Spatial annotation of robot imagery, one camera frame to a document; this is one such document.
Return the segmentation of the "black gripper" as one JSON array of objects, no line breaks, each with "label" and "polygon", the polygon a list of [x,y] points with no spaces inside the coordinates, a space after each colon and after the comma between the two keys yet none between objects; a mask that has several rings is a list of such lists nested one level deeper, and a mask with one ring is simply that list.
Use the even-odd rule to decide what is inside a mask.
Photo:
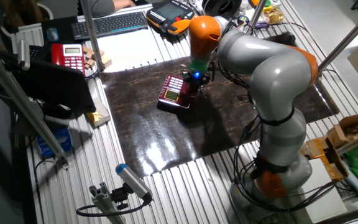
[{"label": "black gripper", "polygon": [[182,71],[182,78],[184,80],[183,84],[183,92],[188,93],[189,91],[189,85],[194,84],[199,86],[198,93],[200,95],[203,94],[204,85],[207,85],[209,81],[211,80],[211,77],[207,73],[201,73],[201,72],[192,72],[189,70]]}]

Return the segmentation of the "person's hand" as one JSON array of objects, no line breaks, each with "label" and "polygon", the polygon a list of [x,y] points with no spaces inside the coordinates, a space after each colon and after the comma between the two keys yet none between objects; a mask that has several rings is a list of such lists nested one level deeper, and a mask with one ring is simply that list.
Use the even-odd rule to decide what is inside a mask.
[{"label": "person's hand", "polygon": [[132,0],[112,0],[114,3],[115,11],[127,8],[127,7],[136,7],[135,2]]}]

